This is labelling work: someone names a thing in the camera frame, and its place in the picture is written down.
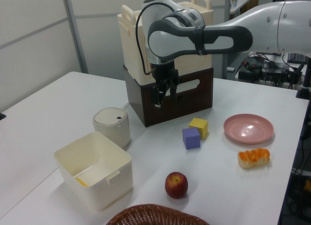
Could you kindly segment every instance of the dark brown wooden box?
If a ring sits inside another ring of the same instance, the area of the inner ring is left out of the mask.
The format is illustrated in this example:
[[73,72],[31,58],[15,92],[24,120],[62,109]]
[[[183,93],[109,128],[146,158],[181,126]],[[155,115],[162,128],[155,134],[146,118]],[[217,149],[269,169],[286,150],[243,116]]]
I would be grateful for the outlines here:
[[150,88],[155,83],[141,86],[132,78],[125,66],[123,69],[128,101],[145,127],[201,111],[213,105],[213,68],[180,76],[180,83],[195,79],[199,79],[200,83],[197,88],[178,93],[177,101],[166,96],[162,111],[150,103]]

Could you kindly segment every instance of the wicker basket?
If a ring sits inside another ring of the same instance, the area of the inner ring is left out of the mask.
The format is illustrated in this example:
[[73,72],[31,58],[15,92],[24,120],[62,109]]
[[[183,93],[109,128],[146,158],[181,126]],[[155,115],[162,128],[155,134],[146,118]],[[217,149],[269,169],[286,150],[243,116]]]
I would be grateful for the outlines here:
[[176,209],[155,204],[137,205],[115,215],[107,225],[209,225],[204,220]]

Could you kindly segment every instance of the red apple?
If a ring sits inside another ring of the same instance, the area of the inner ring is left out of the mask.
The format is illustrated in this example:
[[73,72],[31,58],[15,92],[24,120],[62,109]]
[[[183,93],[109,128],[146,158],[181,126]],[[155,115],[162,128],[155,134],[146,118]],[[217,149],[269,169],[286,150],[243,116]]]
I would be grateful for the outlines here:
[[182,173],[170,173],[165,179],[165,191],[174,198],[179,199],[185,196],[188,190],[188,180]]

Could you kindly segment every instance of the toy bread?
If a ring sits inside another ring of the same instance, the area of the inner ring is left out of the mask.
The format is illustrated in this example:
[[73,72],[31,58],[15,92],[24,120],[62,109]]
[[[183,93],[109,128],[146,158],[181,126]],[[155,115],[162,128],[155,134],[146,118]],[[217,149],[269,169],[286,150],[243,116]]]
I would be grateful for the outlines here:
[[238,160],[242,168],[259,167],[269,163],[270,153],[267,149],[257,148],[251,151],[239,152]]

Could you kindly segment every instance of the small white canister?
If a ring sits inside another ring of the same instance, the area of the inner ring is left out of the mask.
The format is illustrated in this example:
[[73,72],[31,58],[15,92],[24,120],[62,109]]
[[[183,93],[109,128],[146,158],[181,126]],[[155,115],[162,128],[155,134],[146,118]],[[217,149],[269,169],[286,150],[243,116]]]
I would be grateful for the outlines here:
[[94,129],[100,132],[122,149],[130,141],[128,114],[124,109],[108,107],[98,112],[93,118]]

